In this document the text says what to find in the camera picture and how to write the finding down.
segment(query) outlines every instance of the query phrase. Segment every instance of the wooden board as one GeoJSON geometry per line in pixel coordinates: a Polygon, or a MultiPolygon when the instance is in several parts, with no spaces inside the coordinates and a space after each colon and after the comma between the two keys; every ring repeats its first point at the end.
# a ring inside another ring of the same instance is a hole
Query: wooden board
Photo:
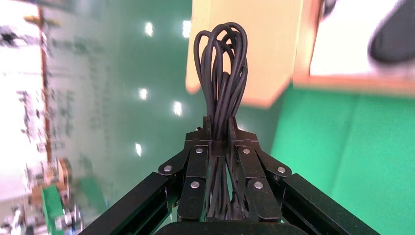
{"type": "MultiPolygon", "coordinates": [[[[202,30],[236,22],[248,35],[248,81],[243,104],[270,107],[289,84],[294,69],[302,0],[194,0],[187,55],[186,89],[200,89],[193,42],[202,30]]],[[[200,54],[207,43],[204,37],[200,54]]],[[[229,59],[225,59],[229,68],[229,59]]]]}

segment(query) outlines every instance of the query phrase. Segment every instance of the black metal bracket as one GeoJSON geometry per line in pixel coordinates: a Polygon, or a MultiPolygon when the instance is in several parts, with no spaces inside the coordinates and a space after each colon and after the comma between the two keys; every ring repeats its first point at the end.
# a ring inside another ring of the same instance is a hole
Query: black metal bracket
{"type": "Polygon", "coordinates": [[[158,173],[151,173],[81,234],[151,234],[176,205],[178,222],[164,226],[157,234],[236,234],[251,229],[283,235],[378,234],[262,151],[255,134],[237,128],[235,117],[229,119],[228,131],[226,141],[212,141],[210,120],[204,117],[202,129],[187,133],[181,152],[160,165],[158,173]],[[230,163],[228,170],[235,180],[239,202],[234,206],[243,208],[244,214],[239,222],[206,217],[208,163],[217,153],[230,163]]]}

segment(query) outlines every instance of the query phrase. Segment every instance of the coiled cable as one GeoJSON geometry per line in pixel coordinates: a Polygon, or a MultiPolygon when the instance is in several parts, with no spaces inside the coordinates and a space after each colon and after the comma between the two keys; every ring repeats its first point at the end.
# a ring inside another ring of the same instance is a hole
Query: coiled cable
{"type": "MultiPolygon", "coordinates": [[[[194,60],[196,72],[206,100],[207,116],[211,121],[213,141],[224,141],[228,131],[228,120],[236,115],[245,90],[248,76],[246,59],[248,38],[245,30],[237,23],[225,23],[216,26],[212,32],[201,31],[194,41],[194,60]],[[219,34],[226,34],[218,40],[219,34]],[[199,54],[200,40],[208,37],[202,56],[199,54]],[[223,55],[226,53],[231,61],[231,73],[224,71],[223,55]]],[[[211,155],[210,172],[207,180],[207,217],[231,220],[246,215],[243,202],[238,202],[236,181],[231,172],[229,156],[211,155]],[[232,206],[227,181],[226,166],[230,171],[232,182],[232,206]]]]}

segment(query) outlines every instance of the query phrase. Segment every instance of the wooden frame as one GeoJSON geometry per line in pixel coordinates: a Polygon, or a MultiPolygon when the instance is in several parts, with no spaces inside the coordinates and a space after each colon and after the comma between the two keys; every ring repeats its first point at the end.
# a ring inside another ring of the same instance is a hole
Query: wooden frame
{"type": "Polygon", "coordinates": [[[415,82],[397,81],[390,77],[333,75],[310,75],[310,64],[313,57],[314,45],[321,15],[323,0],[304,0],[302,5],[299,38],[293,83],[296,86],[318,89],[331,89],[343,91],[356,91],[375,94],[391,94],[415,96],[415,82]]]}
{"type": "MultiPolygon", "coordinates": [[[[43,48],[44,38],[43,38],[43,26],[45,24],[45,18],[43,15],[43,10],[38,7],[39,9],[39,38],[40,38],[40,50],[41,50],[41,60],[42,60],[42,81],[43,81],[43,90],[42,93],[45,95],[45,110],[49,107],[49,95],[47,95],[47,68],[46,68],[46,52],[43,48]]],[[[49,118],[45,117],[45,149],[46,149],[46,158],[47,162],[50,163],[52,160],[52,147],[50,145],[50,123],[49,118]]]]}

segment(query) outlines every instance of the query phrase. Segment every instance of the green wall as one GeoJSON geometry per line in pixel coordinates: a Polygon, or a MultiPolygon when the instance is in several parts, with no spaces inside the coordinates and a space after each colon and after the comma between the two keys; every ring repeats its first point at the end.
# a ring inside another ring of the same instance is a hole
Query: green wall
{"type": "Polygon", "coordinates": [[[413,99],[289,87],[272,155],[380,234],[412,235],[414,140],[413,99]]]}

